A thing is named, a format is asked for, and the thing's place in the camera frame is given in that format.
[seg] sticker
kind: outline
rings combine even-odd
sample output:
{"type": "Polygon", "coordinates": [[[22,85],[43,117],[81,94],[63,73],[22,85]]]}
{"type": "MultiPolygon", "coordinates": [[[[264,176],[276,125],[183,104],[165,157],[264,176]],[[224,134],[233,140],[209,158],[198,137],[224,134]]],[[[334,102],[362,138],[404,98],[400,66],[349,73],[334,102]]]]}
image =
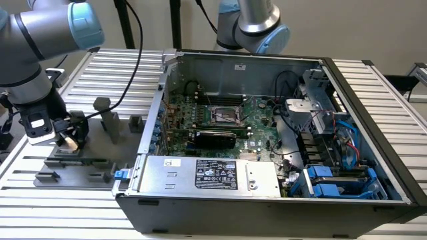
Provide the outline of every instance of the sticker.
{"type": "Polygon", "coordinates": [[[248,65],[237,65],[237,66],[234,66],[234,70],[246,71],[248,70],[248,65]]]}
{"type": "Polygon", "coordinates": [[[240,190],[236,161],[198,160],[195,173],[198,189],[240,190]]]}
{"type": "Polygon", "coordinates": [[[182,160],[181,159],[165,159],[165,166],[166,167],[181,167],[182,160]]]}

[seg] white label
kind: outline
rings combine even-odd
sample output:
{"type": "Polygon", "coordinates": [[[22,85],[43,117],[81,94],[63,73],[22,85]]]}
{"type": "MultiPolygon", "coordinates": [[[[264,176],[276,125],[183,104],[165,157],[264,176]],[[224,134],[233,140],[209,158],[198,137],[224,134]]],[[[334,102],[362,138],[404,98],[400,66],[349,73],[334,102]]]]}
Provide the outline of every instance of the white label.
{"type": "Polygon", "coordinates": [[[182,160],[181,159],[165,159],[165,166],[179,168],[182,166],[182,160]]]}
{"type": "Polygon", "coordinates": [[[236,65],[234,70],[237,71],[246,71],[248,70],[248,65],[236,65]]]}
{"type": "Polygon", "coordinates": [[[45,126],[45,125],[46,125],[46,121],[45,121],[43,119],[31,122],[31,127],[33,127],[34,129],[41,128],[41,127],[45,126]]]}

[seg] circuit board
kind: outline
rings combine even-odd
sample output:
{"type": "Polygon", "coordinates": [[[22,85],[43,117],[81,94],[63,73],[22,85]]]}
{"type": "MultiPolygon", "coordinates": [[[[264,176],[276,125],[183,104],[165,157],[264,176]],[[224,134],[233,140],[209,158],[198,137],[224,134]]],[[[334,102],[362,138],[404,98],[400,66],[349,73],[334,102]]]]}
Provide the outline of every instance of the circuit board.
{"type": "Polygon", "coordinates": [[[175,95],[170,103],[170,156],[272,161],[280,168],[282,160],[272,153],[272,147],[281,139],[274,109],[266,99],[250,97],[240,106],[221,106],[199,105],[193,97],[175,95]],[[197,149],[194,129],[237,134],[236,148],[197,149]]]}

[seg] white wall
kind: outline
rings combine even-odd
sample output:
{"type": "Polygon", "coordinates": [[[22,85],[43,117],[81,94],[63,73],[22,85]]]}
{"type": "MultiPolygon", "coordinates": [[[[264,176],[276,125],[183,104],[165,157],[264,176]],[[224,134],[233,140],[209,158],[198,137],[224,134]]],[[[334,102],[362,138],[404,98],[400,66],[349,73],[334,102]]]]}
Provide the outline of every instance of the white wall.
{"type": "MultiPolygon", "coordinates": [[[[145,27],[145,48],[173,47],[170,0],[129,0],[145,27]]],[[[106,32],[106,48],[125,48],[114,0],[90,0],[106,32]]],[[[221,0],[205,0],[217,23],[221,0]]],[[[405,74],[414,62],[427,62],[425,13],[427,0],[274,0],[282,21],[292,28],[285,54],[349,60],[373,60],[386,74],[405,74]]],[[[217,36],[194,0],[182,0],[183,48],[211,50],[217,36]]],[[[17,13],[27,11],[26,0],[0,0],[17,13]]],[[[137,43],[138,25],[133,18],[137,43]]],[[[66,62],[71,71],[83,53],[66,62]]],[[[55,61],[43,64],[55,65],[55,61]]]]}

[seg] slotted aluminum surface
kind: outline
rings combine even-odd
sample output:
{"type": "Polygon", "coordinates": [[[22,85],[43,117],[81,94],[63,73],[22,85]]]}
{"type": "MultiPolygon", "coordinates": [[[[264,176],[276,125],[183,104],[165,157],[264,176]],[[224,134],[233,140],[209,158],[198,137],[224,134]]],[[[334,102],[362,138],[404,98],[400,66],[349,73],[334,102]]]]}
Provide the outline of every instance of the slotted aluminum surface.
{"type": "Polygon", "coordinates": [[[374,66],[336,60],[416,180],[427,192],[427,122],[374,66]]]}
{"type": "MultiPolygon", "coordinates": [[[[91,106],[98,96],[105,96],[103,94],[111,91],[115,96],[121,96],[133,74],[137,57],[137,50],[102,49],[99,53],[89,54],[65,87],[63,97],[69,107],[93,113],[91,106]]],[[[125,105],[118,109],[123,118],[133,113],[141,114],[150,108],[150,95],[154,91],[151,87],[155,86],[161,75],[162,52],[145,51],[143,59],[142,65],[147,67],[142,66],[139,70],[131,88],[135,93],[126,98],[125,105]]],[[[110,191],[35,188],[35,174],[42,170],[45,158],[53,150],[54,147],[31,146],[25,137],[0,166],[0,239],[189,239],[186,236],[138,233],[110,191]]],[[[414,161],[412,164],[418,166],[424,160],[417,157],[408,159],[409,163],[414,161]]],[[[409,224],[386,224],[361,237],[362,240],[426,238],[427,216],[420,217],[409,224]]],[[[193,239],[242,238],[194,236],[193,239]]]]}

